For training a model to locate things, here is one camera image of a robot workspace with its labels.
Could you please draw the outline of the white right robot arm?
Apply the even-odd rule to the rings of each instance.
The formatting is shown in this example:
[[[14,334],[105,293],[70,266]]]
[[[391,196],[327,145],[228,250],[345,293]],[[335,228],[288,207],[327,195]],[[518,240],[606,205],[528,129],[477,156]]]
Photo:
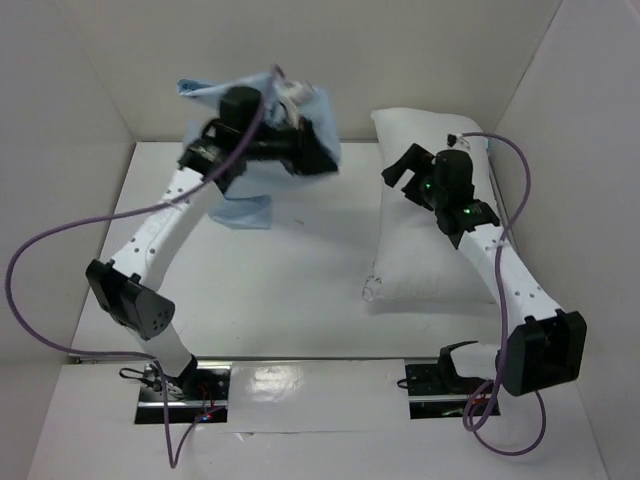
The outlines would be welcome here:
[[[407,200],[434,213],[452,246],[476,269],[500,305],[499,344],[460,342],[440,351],[436,379],[448,392],[470,379],[498,380],[521,396],[576,380],[580,373],[587,324],[566,312],[538,284],[509,241],[488,203],[475,196],[468,153],[447,149],[432,154],[412,144],[382,172],[395,187],[406,173]]]

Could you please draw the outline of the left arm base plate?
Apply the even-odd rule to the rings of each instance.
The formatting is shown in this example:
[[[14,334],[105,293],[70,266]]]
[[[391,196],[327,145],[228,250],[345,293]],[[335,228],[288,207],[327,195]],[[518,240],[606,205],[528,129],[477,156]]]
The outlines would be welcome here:
[[[228,398],[231,365],[203,362],[200,369],[207,373],[204,384],[192,387],[188,393],[168,386],[168,418],[170,424],[190,424],[198,419],[203,424],[222,424],[228,419]],[[123,367],[120,378],[139,386],[134,423],[160,425],[164,423],[163,393],[160,375],[155,366],[142,369]]]

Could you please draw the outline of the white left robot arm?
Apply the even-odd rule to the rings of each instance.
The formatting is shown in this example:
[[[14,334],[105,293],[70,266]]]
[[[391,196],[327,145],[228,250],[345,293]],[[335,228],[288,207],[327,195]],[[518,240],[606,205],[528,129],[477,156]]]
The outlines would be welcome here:
[[[275,192],[339,169],[319,88],[262,80],[199,86],[191,94],[212,101],[215,116],[185,140],[166,193],[135,235],[85,272],[100,307],[137,340],[176,399],[211,381],[172,325],[175,304],[159,293],[185,240],[208,212],[229,228],[266,228]]]

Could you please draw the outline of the white pillow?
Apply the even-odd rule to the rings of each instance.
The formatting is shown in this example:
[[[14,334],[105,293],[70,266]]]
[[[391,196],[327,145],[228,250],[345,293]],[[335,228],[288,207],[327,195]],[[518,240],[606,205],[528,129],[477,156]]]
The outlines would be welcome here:
[[[481,130],[464,116],[412,108],[379,109],[371,118],[385,168],[414,144],[435,154],[447,148],[449,134]],[[439,230],[435,215],[407,200],[401,190],[387,186],[381,198],[379,243],[362,297],[369,303],[494,302],[475,268]]]

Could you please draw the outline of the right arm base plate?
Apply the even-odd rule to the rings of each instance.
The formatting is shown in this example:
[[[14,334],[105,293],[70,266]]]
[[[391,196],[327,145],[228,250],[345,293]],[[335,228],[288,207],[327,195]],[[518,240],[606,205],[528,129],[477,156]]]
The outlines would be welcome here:
[[[442,347],[437,358],[406,361],[405,376],[396,386],[408,395],[412,420],[462,418],[470,395],[484,379],[461,377],[452,352],[463,347],[479,347],[477,341],[465,341]]]

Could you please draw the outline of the light blue pillowcase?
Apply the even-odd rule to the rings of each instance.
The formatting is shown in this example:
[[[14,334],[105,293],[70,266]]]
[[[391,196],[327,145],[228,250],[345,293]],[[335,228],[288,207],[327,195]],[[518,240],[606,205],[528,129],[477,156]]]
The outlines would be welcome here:
[[[185,142],[238,159],[216,182],[223,201],[210,218],[231,229],[266,230],[273,196],[338,172],[341,147],[327,92],[279,73],[226,83],[182,79],[178,93],[213,109],[215,117]]]

